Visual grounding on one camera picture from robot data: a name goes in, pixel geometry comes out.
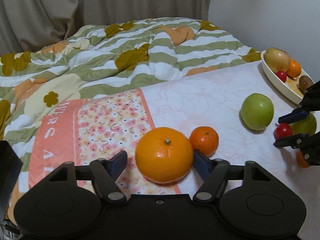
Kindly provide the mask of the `small orange mandarin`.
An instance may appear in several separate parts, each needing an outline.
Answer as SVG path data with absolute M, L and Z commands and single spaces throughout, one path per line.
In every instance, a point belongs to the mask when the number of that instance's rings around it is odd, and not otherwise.
M 219 135 L 212 127 L 200 126 L 191 132 L 189 141 L 193 150 L 198 150 L 207 157 L 210 157 L 219 146 Z

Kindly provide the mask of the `beige curtain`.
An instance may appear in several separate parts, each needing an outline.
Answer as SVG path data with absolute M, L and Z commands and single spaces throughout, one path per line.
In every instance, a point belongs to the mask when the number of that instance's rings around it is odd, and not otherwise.
M 206 20 L 210 0 L 1 0 L 1 54 L 36 51 L 84 25 L 158 17 Z

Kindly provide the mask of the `black flat card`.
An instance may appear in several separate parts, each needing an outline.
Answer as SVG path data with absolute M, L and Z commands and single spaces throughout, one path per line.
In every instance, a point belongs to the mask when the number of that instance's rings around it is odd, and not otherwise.
M 15 187 L 22 168 L 22 162 L 10 144 L 1 140 L 0 143 L 0 199 L 1 199 L 1 223 L 5 219 L 11 193 Z

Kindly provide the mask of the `large orange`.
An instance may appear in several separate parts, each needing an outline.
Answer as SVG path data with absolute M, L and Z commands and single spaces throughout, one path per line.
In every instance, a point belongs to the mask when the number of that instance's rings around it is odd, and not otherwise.
M 135 149 L 135 163 L 140 173 L 157 184 L 167 184 L 185 177 L 193 164 L 194 153 L 181 132 L 158 127 L 141 137 Z

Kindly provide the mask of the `pink floral towel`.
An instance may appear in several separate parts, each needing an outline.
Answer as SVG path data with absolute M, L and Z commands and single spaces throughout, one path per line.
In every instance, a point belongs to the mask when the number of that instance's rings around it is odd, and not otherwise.
M 240 108 L 253 93 L 267 96 L 274 116 L 261 132 L 249 130 Z M 220 141 L 215 156 L 232 164 L 254 160 L 304 201 L 319 199 L 319 168 L 301 168 L 295 151 L 273 145 L 278 118 L 293 105 L 270 83 L 260 63 L 196 74 L 174 81 L 92 99 L 72 96 L 47 113 L 35 138 L 28 185 L 33 187 L 65 161 L 88 165 L 97 158 L 128 153 L 128 166 L 117 183 L 127 194 L 194 194 L 201 185 L 191 171 L 176 184 L 160 186 L 145 179 L 135 165 L 135 146 L 156 127 L 170 127 L 189 136 L 210 126 Z

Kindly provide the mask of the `reddish yellow apple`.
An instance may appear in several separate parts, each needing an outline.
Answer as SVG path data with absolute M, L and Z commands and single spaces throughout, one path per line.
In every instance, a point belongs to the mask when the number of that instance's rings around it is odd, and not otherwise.
M 287 52 L 272 47 L 265 51 L 264 60 L 272 72 L 286 72 L 290 67 L 291 57 Z

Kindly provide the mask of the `cream yellow fruit bowl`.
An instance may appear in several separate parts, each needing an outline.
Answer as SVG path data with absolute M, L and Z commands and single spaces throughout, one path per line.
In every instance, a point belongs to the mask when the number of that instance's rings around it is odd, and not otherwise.
M 264 54 L 265 50 L 261 52 L 260 57 L 262 61 L 262 67 L 265 75 L 269 79 L 269 81 L 276 87 L 277 90 L 283 94 L 287 99 L 298 105 L 302 99 L 304 94 L 299 88 L 299 78 L 303 75 L 308 76 L 312 81 L 313 79 L 311 76 L 304 70 L 302 69 L 302 72 L 299 77 L 291 78 L 291 77 L 286 77 L 286 82 L 281 81 L 279 77 L 276 76 L 276 74 L 269 68 L 267 63 L 265 62 L 264 59 Z

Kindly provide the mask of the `brown kiwi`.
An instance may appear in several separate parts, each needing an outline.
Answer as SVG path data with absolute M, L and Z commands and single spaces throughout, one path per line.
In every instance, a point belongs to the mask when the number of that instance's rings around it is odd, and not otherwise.
M 301 91 L 304 91 L 311 87 L 314 84 L 314 82 L 308 77 L 307 75 L 302 75 L 299 78 L 299 88 Z

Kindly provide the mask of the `green striped floral duvet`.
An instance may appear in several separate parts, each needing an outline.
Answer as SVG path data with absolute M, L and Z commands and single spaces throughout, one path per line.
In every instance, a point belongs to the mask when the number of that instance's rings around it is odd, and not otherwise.
M 126 193 L 177 192 L 156 189 L 136 169 L 135 146 L 153 126 L 140 88 L 259 59 L 232 34 L 189 18 L 86 25 L 36 52 L 3 55 L 1 139 L 23 163 L 7 216 L 61 163 L 88 165 L 121 150 L 134 173 L 118 181 Z

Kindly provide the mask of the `red cherry tomato in bowl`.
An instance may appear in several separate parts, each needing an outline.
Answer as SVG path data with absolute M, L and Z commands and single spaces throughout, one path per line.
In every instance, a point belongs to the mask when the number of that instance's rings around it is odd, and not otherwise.
M 287 80 L 287 74 L 283 70 L 279 70 L 276 72 L 276 76 L 283 82 L 285 83 Z

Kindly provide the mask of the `orange mandarin in bowl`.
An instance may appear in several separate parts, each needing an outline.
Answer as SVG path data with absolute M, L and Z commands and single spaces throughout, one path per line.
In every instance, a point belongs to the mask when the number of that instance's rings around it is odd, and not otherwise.
M 286 71 L 287 76 L 289 77 L 299 77 L 302 72 L 301 65 L 294 59 L 290 60 L 290 65 Z

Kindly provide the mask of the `red cherry tomato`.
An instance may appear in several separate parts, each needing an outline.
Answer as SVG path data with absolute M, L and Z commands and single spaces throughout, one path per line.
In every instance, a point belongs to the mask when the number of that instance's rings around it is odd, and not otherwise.
M 293 131 L 291 127 L 286 123 L 279 124 L 276 129 L 274 130 L 274 138 L 276 140 L 284 138 L 284 137 L 290 137 L 293 135 Z
M 283 70 L 279 70 L 276 72 L 276 76 L 283 82 L 285 83 L 287 80 L 287 74 Z

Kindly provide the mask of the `green apple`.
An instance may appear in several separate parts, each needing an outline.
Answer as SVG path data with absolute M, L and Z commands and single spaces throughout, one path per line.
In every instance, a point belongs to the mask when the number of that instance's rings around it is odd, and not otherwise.
M 310 113 L 305 119 L 289 124 L 293 134 L 304 133 L 310 136 L 316 133 L 317 121 L 315 116 Z
M 264 130 L 271 123 L 273 115 L 272 101 L 260 93 L 253 93 L 245 98 L 240 109 L 244 124 L 254 131 Z

